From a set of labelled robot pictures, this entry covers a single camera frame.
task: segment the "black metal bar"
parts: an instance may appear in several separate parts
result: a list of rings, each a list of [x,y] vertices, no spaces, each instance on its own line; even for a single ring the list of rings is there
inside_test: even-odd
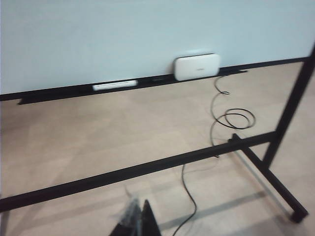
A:
[[[315,46],[313,48],[313,51],[310,57],[308,57],[305,60],[300,70],[299,76],[295,82],[295,85],[292,89],[291,95],[286,103],[285,109],[283,111],[283,114],[279,120],[277,129],[276,129],[277,138],[273,142],[270,143],[265,153],[265,156],[263,158],[263,162],[267,167],[271,165],[271,162],[276,155],[278,147],[285,135],[285,132],[288,126],[290,125],[290,122],[299,105],[299,102],[301,101],[301,98],[307,87],[307,84],[309,83],[311,79],[312,72],[314,71],[314,67],[315,67]]]
[[[246,147],[255,146],[270,142],[274,139],[275,132],[256,135],[250,138],[207,147],[204,149],[171,156],[168,158],[147,162],[105,174],[80,179],[77,181],[44,188],[29,193],[24,193],[0,200],[0,212],[25,207],[28,205],[64,197],[67,195],[83,192],[93,188],[102,187],[126,179],[147,175],[153,172],[165,170],[186,163],[199,161],[216,155],[221,155],[231,151],[241,150]]]
[[[241,138],[237,134],[233,134],[232,140],[233,142],[239,141],[241,140]],[[278,180],[278,178],[268,169],[268,167],[265,166],[263,161],[261,161],[249,147],[245,147],[241,150],[294,210],[291,219],[296,223],[301,222],[303,218],[308,215],[307,210],[299,203],[299,201],[289,192],[289,190]]]

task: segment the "white router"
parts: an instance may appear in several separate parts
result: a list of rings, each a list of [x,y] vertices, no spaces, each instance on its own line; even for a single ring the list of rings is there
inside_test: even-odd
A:
[[[190,80],[217,75],[220,69],[220,56],[205,54],[177,58],[174,63],[176,80]]]

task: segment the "beige floor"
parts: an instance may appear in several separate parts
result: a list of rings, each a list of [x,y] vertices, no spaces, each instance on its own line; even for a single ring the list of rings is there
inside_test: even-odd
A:
[[[275,128],[300,63],[223,78],[229,90],[215,107],[250,109],[257,125],[242,137]],[[1,103],[2,197],[208,147],[214,79],[18,106]],[[178,235],[306,236],[315,232],[315,80],[302,100],[272,170],[308,209],[303,223],[240,153],[188,164],[198,212]],[[215,127],[217,143],[233,133]],[[255,147],[260,156],[265,145]],[[181,167],[12,210],[6,236],[105,236],[128,202],[148,199],[164,236],[192,210]]]

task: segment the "black object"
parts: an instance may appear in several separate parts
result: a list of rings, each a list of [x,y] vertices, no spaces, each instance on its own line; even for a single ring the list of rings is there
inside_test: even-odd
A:
[[[142,236],[161,236],[157,221],[148,200],[144,201],[141,219]]]
[[[138,200],[132,200],[109,236],[161,236],[149,201],[145,200],[141,212]]]
[[[267,180],[274,186],[280,195],[288,202],[294,210],[291,219],[294,222],[301,222],[308,215],[305,208],[294,198],[294,196],[283,186],[283,184],[269,170],[275,153],[281,143],[287,127],[295,113],[295,110],[302,98],[305,88],[311,78],[311,74],[315,67],[315,47],[313,48],[310,57],[305,59],[304,65],[300,71],[298,79],[291,92],[282,118],[275,131],[265,134],[256,135],[253,137],[239,139],[233,135],[230,142],[226,144],[207,147],[204,149],[164,158],[157,161],[136,165],[121,170],[105,173],[102,175],[89,177],[33,192],[16,195],[0,200],[0,212],[16,209],[32,205],[35,203],[44,202],[47,200],[67,196],[70,194],[86,191],[89,189],[105,186],[111,183],[119,182],[125,179],[134,178],[137,176],[146,175],[156,171],[165,170],[171,167],[183,165],[186,163],[202,160],[216,155],[242,150],[255,166],[263,173]],[[250,151],[249,147],[262,143],[270,142],[268,150],[263,161]]]

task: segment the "electrical cord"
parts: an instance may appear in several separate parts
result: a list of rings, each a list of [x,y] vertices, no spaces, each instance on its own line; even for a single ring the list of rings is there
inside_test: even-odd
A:
[[[184,164],[183,167],[182,167],[182,183],[183,183],[183,186],[184,186],[184,188],[185,188],[185,191],[187,192],[189,198],[191,199],[191,201],[192,201],[192,203],[193,203],[193,205],[194,205],[194,210],[193,210],[193,213],[177,227],[177,229],[176,229],[175,232],[173,233],[173,236],[174,236],[174,235],[177,233],[177,231],[178,231],[187,221],[189,221],[189,220],[196,214],[196,212],[197,212],[197,204],[196,204],[195,200],[193,199],[192,195],[190,194],[190,192],[189,192],[189,190],[188,190],[188,188],[187,188],[187,186],[186,186],[186,183],[185,183],[185,179],[184,179],[185,166],[186,166],[186,165]]]
[[[213,141],[213,128],[214,126],[216,125],[216,123],[219,123],[227,128],[232,128],[232,129],[239,129],[239,130],[242,130],[242,129],[248,129],[248,128],[251,128],[255,125],[256,123],[256,117],[255,115],[250,112],[249,110],[247,109],[243,109],[243,108],[231,108],[231,109],[227,109],[223,115],[221,116],[218,116],[216,117],[215,114],[214,114],[214,111],[213,111],[213,106],[214,106],[214,103],[215,103],[215,100],[218,96],[220,96],[221,94],[223,95],[230,95],[230,92],[228,91],[221,91],[217,85],[218,83],[218,80],[223,78],[225,76],[220,76],[220,77],[217,77],[214,81],[214,87],[216,88],[216,90],[218,91],[218,93],[212,98],[212,101],[211,101],[211,106],[210,106],[210,112],[211,112],[211,115],[213,117],[213,119],[215,120],[211,127],[210,127],[210,142],[211,142],[211,145],[214,146],[214,141]],[[243,111],[245,113],[247,113],[248,116],[242,114],[242,113],[239,113],[237,111]],[[244,125],[244,126],[236,126],[234,124],[232,124],[232,122],[229,120],[229,116],[239,116],[239,117],[243,117],[246,121],[247,121],[247,125]],[[225,119],[225,122],[226,123],[223,123],[222,121],[220,121],[221,118],[224,118]],[[177,229],[175,230],[175,232],[173,233],[172,236],[175,236],[175,234],[177,233],[177,231],[187,222],[189,221],[197,212],[197,204],[196,204],[196,201],[194,200],[194,198],[192,197],[191,193],[189,192],[187,186],[186,186],[186,183],[185,183],[185,179],[184,179],[184,173],[185,173],[185,166],[186,165],[183,165],[182,167],[182,183],[183,183],[183,186],[185,188],[185,191],[187,192],[190,200],[192,201],[193,205],[194,205],[194,211],[193,213],[186,219],[184,220],[178,227]]]
[[[216,117],[216,115],[214,114],[214,111],[213,111],[213,106],[214,106],[214,103],[215,103],[215,100],[217,99],[217,97],[219,97],[221,94],[222,95],[230,95],[230,92],[229,91],[221,91],[217,85],[218,83],[218,80],[223,78],[225,76],[220,76],[220,77],[217,77],[214,81],[214,86],[216,88],[216,90],[218,91],[218,93],[213,97],[212,101],[211,101],[211,106],[210,106],[210,112],[211,112],[211,115],[213,117],[213,119],[215,119],[215,121],[212,123],[211,125],[211,128],[210,128],[210,141],[211,141],[211,145],[214,146],[214,141],[213,141],[213,129],[216,125],[216,123],[219,123],[227,128],[231,128],[231,129],[239,129],[239,130],[242,130],[242,129],[248,129],[248,128],[251,128],[255,125],[256,123],[256,117],[255,115],[250,112],[249,110],[247,109],[243,109],[243,108],[231,108],[231,109],[227,109],[223,115],[221,116],[218,116]],[[243,111],[245,113],[247,113],[246,115],[242,114],[242,113],[239,113],[239,111]],[[239,116],[239,117],[243,117],[246,121],[247,121],[247,124],[244,125],[244,126],[236,126],[234,124],[232,124],[232,122],[229,120],[229,116]],[[222,121],[220,121],[221,118],[224,118],[225,119],[225,122],[226,123],[223,123]]]

